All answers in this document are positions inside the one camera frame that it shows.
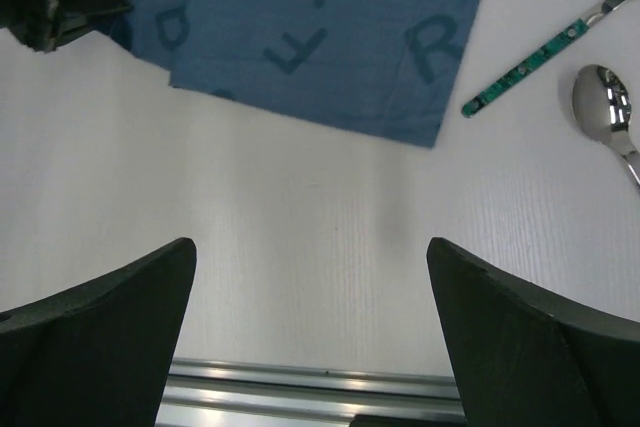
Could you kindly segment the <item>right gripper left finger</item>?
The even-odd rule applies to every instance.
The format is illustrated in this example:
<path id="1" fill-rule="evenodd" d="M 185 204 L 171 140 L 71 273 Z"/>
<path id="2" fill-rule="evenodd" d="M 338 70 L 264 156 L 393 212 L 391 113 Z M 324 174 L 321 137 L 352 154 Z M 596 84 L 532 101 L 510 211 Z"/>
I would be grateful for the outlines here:
<path id="1" fill-rule="evenodd" d="M 2 425 L 154 425 L 195 269 L 195 243 L 179 238 L 2 312 Z"/>

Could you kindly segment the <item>blue letter-print cloth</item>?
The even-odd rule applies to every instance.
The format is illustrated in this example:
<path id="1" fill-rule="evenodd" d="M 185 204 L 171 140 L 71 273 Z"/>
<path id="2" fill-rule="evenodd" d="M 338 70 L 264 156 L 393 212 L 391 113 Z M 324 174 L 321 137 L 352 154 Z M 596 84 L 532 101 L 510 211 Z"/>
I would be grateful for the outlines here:
<path id="1" fill-rule="evenodd" d="M 101 32 L 171 86 L 434 146 L 480 0 L 130 0 Z"/>

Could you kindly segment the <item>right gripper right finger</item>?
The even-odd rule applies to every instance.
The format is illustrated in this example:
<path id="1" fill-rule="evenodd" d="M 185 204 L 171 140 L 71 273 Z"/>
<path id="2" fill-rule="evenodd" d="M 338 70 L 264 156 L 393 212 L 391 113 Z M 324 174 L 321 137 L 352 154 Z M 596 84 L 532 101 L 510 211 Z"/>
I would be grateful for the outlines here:
<path id="1" fill-rule="evenodd" d="M 636 426 L 639 325 L 444 238 L 426 260 L 470 426 Z"/>

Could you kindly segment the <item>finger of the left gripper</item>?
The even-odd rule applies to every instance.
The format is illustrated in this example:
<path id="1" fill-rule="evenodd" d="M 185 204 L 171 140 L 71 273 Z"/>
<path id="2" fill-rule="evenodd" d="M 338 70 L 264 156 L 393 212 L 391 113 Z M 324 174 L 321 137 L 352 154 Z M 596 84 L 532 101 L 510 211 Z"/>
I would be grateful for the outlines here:
<path id="1" fill-rule="evenodd" d="M 31 50 L 50 53 L 132 8 L 129 0 L 1 0 L 1 27 Z"/>

